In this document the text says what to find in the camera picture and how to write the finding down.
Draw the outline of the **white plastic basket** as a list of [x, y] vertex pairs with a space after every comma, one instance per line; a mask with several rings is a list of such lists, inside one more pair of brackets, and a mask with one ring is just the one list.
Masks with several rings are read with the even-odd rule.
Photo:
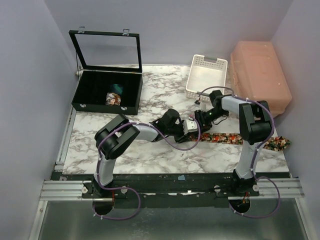
[[206, 57], [195, 54], [190, 66], [189, 76], [185, 87], [185, 95], [189, 99], [198, 99], [209, 102], [209, 94], [214, 90], [204, 89], [215, 87], [225, 92], [228, 61], [221, 58]]

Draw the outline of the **colourful patterned necktie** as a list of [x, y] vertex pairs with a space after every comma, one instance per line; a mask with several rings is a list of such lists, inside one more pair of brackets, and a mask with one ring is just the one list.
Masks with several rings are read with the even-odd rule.
[[[254, 143], [254, 140], [256, 140], [256, 143], [260, 143], [266, 140], [263, 148], [275, 152], [280, 152], [288, 148], [292, 142], [283, 137], [283, 136], [270, 136], [269, 133], [267, 133], [265, 136], [262, 137], [256, 137], [255, 139], [252, 138], [250, 140], [247, 140], [248, 143]], [[230, 145], [242, 145], [244, 143], [244, 139], [242, 138], [240, 133], [201, 133], [200, 134], [200, 142], [206, 142], [206, 143], [222, 143], [222, 144], [230, 144]]]

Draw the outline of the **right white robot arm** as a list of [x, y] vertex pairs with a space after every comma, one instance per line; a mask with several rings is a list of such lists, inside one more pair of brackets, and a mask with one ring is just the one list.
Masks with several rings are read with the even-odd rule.
[[227, 116], [229, 112], [238, 115], [243, 145], [239, 162], [232, 173], [230, 191], [241, 196], [255, 184], [257, 159], [265, 143], [274, 134], [274, 119], [264, 100], [256, 102], [235, 95], [222, 95], [220, 90], [212, 91], [209, 96], [212, 109], [194, 112], [202, 133], [212, 127], [214, 120]]

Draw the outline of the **pink plastic storage box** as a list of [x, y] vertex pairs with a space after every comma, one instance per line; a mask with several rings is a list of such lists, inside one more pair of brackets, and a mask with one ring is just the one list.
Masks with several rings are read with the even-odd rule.
[[273, 117], [292, 100], [285, 75], [270, 41], [240, 41], [230, 54], [232, 89], [241, 98], [267, 101]]

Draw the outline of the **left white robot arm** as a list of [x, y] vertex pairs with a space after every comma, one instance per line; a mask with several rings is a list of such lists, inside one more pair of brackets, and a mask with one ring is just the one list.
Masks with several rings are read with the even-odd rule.
[[98, 162], [94, 173], [93, 191], [99, 197], [104, 198], [115, 189], [110, 184], [114, 179], [116, 160], [135, 140], [150, 143], [164, 140], [177, 150], [188, 151], [194, 146], [179, 148], [170, 143], [167, 137], [188, 138], [190, 134], [201, 134], [201, 126], [198, 121], [194, 117], [181, 120], [180, 114], [171, 108], [162, 117], [149, 123], [133, 122], [123, 114], [117, 115], [94, 136], [98, 150]]

